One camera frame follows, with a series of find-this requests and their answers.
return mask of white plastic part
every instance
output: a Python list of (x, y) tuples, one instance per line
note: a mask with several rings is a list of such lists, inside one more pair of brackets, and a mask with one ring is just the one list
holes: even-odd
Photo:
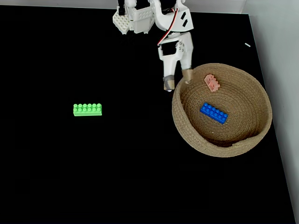
[[(164, 15), (159, 0), (149, 0), (149, 2), (155, 15), (155, 23), (157, 27), (161, 30), (168, 30), (173, 20), (174, 13)], [(178, 9), (178, 15), (171, 30), (173, 32), (186, 32), (193, 29), (190, 10), (187, 6), (183, 5), (182, 0), (177, 0), (175, 8)]]
[(119, 16), (117, 7), (113, 16), (113, 23), (121, 31), (126, 34), (128, 30), (133, 30), (136, 34), (147, 34), (155, 22), (153, 11), (150, 7), (135, 9), (136, 0), (125, 0), (125, 15)]
[[(173, 55), (163, 55), (162, 46), (164, 43), (178, 41), (176, 44), (176, 53)], [(182, 70), (190, 69), (192, 63), (193, 43), (189, 32), (180, 34), (173, 33), (161, 42), (158, 48), (160, 60), (164, 64), (164, 77), (174, 75), (177, 62), (181, 62)]]
[(126, 0), (126, 4), (129, 8), (136, 7), (137, 5), (137, 0)]
[(115, 14), (113, 15), (113, 23), (121, 31), (122, 34), (127, 34), (130, 28), (130, 20), (127, 16), (127, 13), (125, 13), (125, 15), (122, 16), (118, 14), (119, 8), (120, 7), (118, 6)]

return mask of white wall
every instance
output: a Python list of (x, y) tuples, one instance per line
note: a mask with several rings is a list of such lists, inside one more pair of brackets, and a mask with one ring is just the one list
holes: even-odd
[[(186, 0), (192, 12), (241, 13), (246, 0)], [(117, 0), (0, 0), (0, 5), (116, 9)]]
[(247, 0), (243, 13), (250, 16), (299, 223), (299, 0)]

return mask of blue lego brick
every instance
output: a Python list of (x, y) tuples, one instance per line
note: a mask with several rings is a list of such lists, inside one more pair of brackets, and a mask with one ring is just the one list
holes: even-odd
[(209, 116), (210, 118), (213, 118), (214, 120), (224, 124), (225, 121), (228, 118), (228, 115), (215, 107), (212, 107), (208, 103), (204, 103), (202, 108), (200, 109), (200, 112), (204, 113), (205, 115)]

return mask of basket rim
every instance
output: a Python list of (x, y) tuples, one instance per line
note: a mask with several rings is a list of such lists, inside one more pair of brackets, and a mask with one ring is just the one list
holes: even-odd
[[(235, 71), (242, 71), (244, 74), (246, 74), (252, 81), (254, 81), (258, 88), (261, 90), (261, 92), (263, 93), (263, 97), (266, 99), (266, 108), (269, 109), (269, 116), (268, 116), (268, 119), (266, 121), (266, 124), (265, 126), (263, 127), (262, 131), (256, 135), (256, 136), (253, 136), (253, 137), (249, 137), (247, 139), (244, 139), (244, 140), (241, 140), (239, 142), (236, 142), (234, 143), (232, 146), (229, 146), (229, 147), (220, 147), (220, 146), (216, 146), (214, 145), (213, 143), (207, 141), (206, 139), (204, 139), (197, 131), (196, 129), (193, 127), (193, 125), (191, 124), (191, 122), (189, 121), (189, 118), (187, 117), (187, 114), (183, 108), (183, 105), (182, 105), (182, 101), (181, 101), (181, 97), (180, 97), (180, 93), (181, 93), (181, 87), (183, 85), (187, 85), (183, 78), (180, 80), (180, 82), (178, 83), (176, 89), (175, 89), (175, 92), (174, 92), (174, 95), (173, 95), (173, 100), (176, 98), (178, 99), (178, 103), (177, 103), (177, 107), (178, 107), (178, 111), (180, 113), (180, 115), (182, 116), (184, 122), (185, 122), (185, 126), (190, 129), (190, 132), (194, 135), (194, 138), (196, 138), (196, 140), (199, 140), (200, 143), (202, 145), (205, 145), (206, 147), (209, 148), (210, 152), (207, 153), (206, 150), (199, 150), (197, 148), (195, 148), (196, 150), (202, 152), (202, 153), (205, 153), (205, 154), (208, 154), (208, 155), (211, 155), (211, 156), (217, 156), (217, 157), (231, 157), (231, 156), (235, 156), (235, 155), (239, 155), (239, 154), (243, 154), (249, 150), (246, 150), (246, 151), (242, 151), (240, 150), (242, 147), (244, 147), (245, 145), (248, 145), (248, 144), (253, 144), (254, 142), (257, 144), (261, 139), (263, 139), (263, 137), (266, 135), (266, 133), (268, 132), (270, 126), (271, 126), (271, 123), (272, 123), (272, 108), (271, 108), (271, 104), (270, 104), (270, 100), (269, 100), (269, 97), (265, 91), (265, 89), (262, 87), (262, 85), (260, 84), (260, 82), (255, 79), (252, 75), (250, 75), (249, 73), (241, 70), (241, 69), (238, 69), (238, 68), (235, 68), (233, 66), (230, 66), (230, 65), (226, 65), (226, 64), (221, 64), (221, 63), (208, 63), (208, 64), (203, 64), (203, 65), (200, 65), (198, 67), (196, 67), (194, 69), (194, 72), (196, 72), (196, 70), (199, 70), (199, 69), (202, 69), (202, 68), (208, 68), (208, 67), (223, 67), (223, 68), (227, 68), (227, 69), (230, 69), (230, 70), (235, 70)], [(172, 115), (174, 114), (174, 110), (173, 110), (173, 103), (172, 102)], [(181, 128), (178, 128), (178, 123), (176, 122), (175, 118), (173, 117), (173, 120), (174, 120), (174, 123), (177, 127), (177, 130), (178, 132), (180, 133), (180, 135), (184, 138), (184, 133), (182, 133), (182, 130)]]

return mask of green lego brick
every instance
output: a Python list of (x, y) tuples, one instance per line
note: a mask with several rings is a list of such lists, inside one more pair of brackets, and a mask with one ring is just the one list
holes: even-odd
[(101, 104), (74, 104), (75, 116), (101, 116), (102, 105)]

